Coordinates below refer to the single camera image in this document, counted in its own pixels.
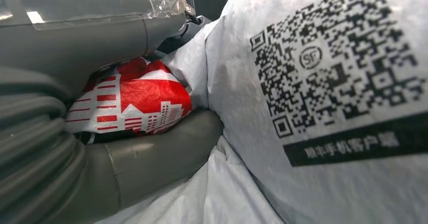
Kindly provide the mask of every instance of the white plastic sheet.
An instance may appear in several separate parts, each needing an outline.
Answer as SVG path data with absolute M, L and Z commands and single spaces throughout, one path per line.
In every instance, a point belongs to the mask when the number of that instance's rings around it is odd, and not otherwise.
M 283 221 L 426 223 L 427 19 L 428 0 L 229 0 L 219 20 L 165 62 L 194 102 L 219 114 L 220 142 L 239 154 Z M 287 78 L 290 65 L 299 73 Z M 293 82 L 302 85 L 296 92 Z M 262 198 L 241 200 L 263 213 Z M 224 195 L 216 204 L 233 201 Z

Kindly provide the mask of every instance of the gray plastic surface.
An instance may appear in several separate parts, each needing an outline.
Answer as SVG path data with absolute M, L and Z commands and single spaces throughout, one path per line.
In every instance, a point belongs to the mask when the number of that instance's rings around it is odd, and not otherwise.
M 4 66 L 50 75 L 77 95 L 92 72 L 153 51 L 184 22 L 179 15 L 57 30 L 0 27 L 0 60 Z
M 63 132 L 70 91 L 37 72 L 0 67 L 0 223 L 93 223 L 189 177 L 223 125 L 192 113 L 154 136 L 84 146 Z

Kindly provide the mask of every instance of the transparent plastic cover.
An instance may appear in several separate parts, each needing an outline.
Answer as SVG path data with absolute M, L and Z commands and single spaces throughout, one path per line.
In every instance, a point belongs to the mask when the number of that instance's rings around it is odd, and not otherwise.
M 167 18 L 185 11 L 186 0 L 20 0 L 32 24 Z

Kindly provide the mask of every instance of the red and white wrapper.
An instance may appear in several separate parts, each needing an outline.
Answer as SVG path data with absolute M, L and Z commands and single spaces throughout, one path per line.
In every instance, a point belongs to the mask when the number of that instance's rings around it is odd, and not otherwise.
M 156 134 L 192 110 L 186 89 L 160 61 L 137 58 L 93 75 L 71 106 L 66 130 L 107 133 L 132 129 Z

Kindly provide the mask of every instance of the package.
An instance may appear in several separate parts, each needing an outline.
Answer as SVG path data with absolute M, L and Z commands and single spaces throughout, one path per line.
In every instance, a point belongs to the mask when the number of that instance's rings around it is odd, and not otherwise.
M 428 223 L 427 44 L 428 0 L 228 0 L 163 62 L 219 114 L 219 145 L 252 174 L 214 182 L 219 192 L 256 183 L 285 223 Z M 174 197 L 173 214 L 144 210 L 164 223 L 199 206 L 215 217 L 182 223 L 275 222 L 201 195 Z M 263 213 L 262 198 L 241 200 Z
M 91 76 L 68 111 L 66 130 L 156 134 L 191 110 L 186 89 L 161 61 L 137 58 Z

